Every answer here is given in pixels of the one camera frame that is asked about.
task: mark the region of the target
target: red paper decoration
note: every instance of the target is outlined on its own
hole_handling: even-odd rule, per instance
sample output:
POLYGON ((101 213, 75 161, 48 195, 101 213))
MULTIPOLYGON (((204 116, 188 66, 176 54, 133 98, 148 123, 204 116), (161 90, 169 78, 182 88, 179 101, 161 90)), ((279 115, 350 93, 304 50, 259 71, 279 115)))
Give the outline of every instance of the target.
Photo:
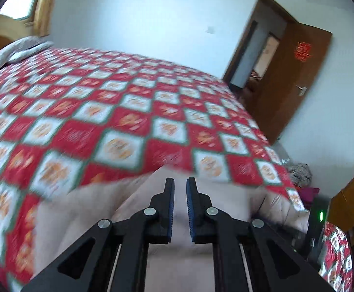
POLYGON ((306 62, 307 59, 311 56, 309 51, 311 50, 311 44, 308 43, 297 43, 295 48, 295 58, 302 62, 306 62))

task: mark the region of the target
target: wooden headboard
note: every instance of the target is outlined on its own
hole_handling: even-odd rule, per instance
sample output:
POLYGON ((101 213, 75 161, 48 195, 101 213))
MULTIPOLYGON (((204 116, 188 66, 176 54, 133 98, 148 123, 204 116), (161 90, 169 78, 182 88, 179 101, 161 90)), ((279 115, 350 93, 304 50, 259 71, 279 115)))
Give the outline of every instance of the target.
POLYGON ((0 50, 10 43, 29 35, 29 30, 23 23, 0 14, 0 50))

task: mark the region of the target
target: pillow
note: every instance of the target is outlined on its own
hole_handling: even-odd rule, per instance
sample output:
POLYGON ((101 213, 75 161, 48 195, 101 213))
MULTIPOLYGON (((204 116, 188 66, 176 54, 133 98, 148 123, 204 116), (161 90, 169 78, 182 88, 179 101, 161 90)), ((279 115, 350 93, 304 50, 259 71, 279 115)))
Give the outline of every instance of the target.
POLYGON ((8 63, 9 64, 15 64, 18 63, 20 61, 22 61, 25 58, 31 57, 35 54, 37 54, 38 52, 41 52, 47 48, 50 48, 51 46, 53 46, 54 43, 53 42, 45 42, 42 43, 38 46, 35 46, 33 48, 27 49, 27 50, 21 50, 19 52, 15 52, 9 59, 8 59, 8 63))
POLYGON ((0 69, 7 63, 8 59, 15 52, 32 48, 36 45, 41 44, 42 42, 43 41, 40 37, 27 36, 5 46, 3 49, 0 50, 0 69))

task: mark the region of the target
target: red cloth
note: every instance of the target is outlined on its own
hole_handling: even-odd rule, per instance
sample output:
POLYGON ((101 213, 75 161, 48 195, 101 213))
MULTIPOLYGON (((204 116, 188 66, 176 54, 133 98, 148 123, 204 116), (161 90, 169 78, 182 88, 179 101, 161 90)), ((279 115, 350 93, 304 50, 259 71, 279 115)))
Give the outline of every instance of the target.
POLYGON ((293 187, 251 116, 206 73, 54 48, 2 69, 0 278, 12 290, 31 279, 39 201, 165 164, 284 196, 293 187))
POLYGON ((352 256, 345 234, 326 222, 323 237, 327 253, 319 274, 335 291, 350 292, 353 279, 352 256))
POLYGON ((310 210, 312 202, 314 201, 314 198, 318 195, 320 189, 319 188, 301 188, 299 186, 295 186, 295 189, 297 190, 297 193, 299 193, 299 196, 301 198, 301 201, 304 204, 304 207, 307 210, 310 210))

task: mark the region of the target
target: window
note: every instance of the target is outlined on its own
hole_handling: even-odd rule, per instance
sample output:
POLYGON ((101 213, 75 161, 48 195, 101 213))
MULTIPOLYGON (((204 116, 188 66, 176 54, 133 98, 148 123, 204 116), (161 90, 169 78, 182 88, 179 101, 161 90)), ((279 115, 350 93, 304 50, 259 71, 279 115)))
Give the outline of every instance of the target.
POLYGON ((33 16, 37 0, 7 0, 0 10, 0 14, 21 20, 33 16))

